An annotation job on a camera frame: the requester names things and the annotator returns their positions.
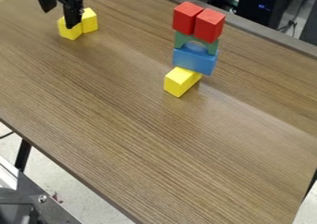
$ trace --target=block tower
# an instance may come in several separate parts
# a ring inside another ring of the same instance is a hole
[[[224,19],[222,13],[189,2],[174,9],[172,64],[176,67],[165,76],[165,91],[181,97],[203,74],[211,75],[218,60],[218,38]]]

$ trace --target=floor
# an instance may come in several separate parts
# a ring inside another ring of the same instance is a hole
[[[298,9],[300,0],[294,0],[290,8],[284,14],[281,26],[284,26]],[[313,0],[302,9],[298,16],[298,25],[295,37],[298,38],[306,19],[311,11]],[[9,132],[9,129],[0,124],[0,136]],[[13,134],[0,140],[0,156],[14,163],[19,149],[20,137]],[[48,193],[55,194],[67,210],[83,224],[131,224],[132,222],[114,207],[102,200],[88,188],[74,179],[62,168],[54,164],[46,156],[32,149],[30,160],[25,173]],[[315,210],[317,208],[317,184],[311,190],[310,195],[299,209],[294,224],[317,223]]]

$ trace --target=wooden block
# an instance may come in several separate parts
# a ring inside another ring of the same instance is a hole
[[[189,2],[183,2],[174,9],[172,27],[183,34],[191,35],[194,33],[196,16],[203,10]]]
[[[211,75],[218,60],[218,53],[210,56],[206,48],[192,43],[187,43],[182,49],[174,49],[173,53],[172,64],[174,66],[206,75]]]
[[[176,97],[181,97],[201,78],[202,74],[200,73],[175,67],[165,76],[164,90]]]
[[[207,43],[205,41],[198,39],[194,35],[185,35],[179,31],[175,32],[174,48],[181,49],[188,42],[198,42],[198,43],[204,44],[208,50],[208,54],[211,56],[215,56],[218,52],[219,40],[216,40],[213,43]]]
[[[82,14],[82,32],[88,33],[96,30],[98,30],[97,15],[92,8],[87,7]]]
[[[82,34],[82,24],[78,23],[76,26],[74,26],[72,29],[68,29],[66,27],[66,21],[65,18],[61,18],[58,21],[58,29],[59,29],[59,35],[67,38],[69,40],[76,40],[81,34]]]
[[[213,43],[222,34],[224,20],[224,14],[206,8],[196,18],[194,35],[202,41]]]

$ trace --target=blue block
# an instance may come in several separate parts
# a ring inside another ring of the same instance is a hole
[[[174,49],[174,66],[187,68],[202,74],[211,75],[216,67],[218,51],[216,56],[208,54],[207,48],[199,44],[187,43],[182,49]]]

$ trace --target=table leg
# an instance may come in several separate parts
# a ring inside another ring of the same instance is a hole
[[[26,167],[26,164],[29,159],[29,154],[31,151],[32,146],[26,142],[25,140],[22,140],[21,145],[19,147],[19,152],[17,156],[17,160],[15,163],[15,167],[20,171],[24,172],[24,169]]]
[[[305,194],[305,196],[304,196],[304,199],[306,198],[307,194],[310,192],[310,190],[311,190],[313,184],[314,184],[316,181],[317,181],[317,169],[316,169],[315,174],[313,175],[313,177],[312,177],[312,179],[311,179],[310,186],[309,186],[309,188],[308,188],[307,191],[306,191],[306,194]]]

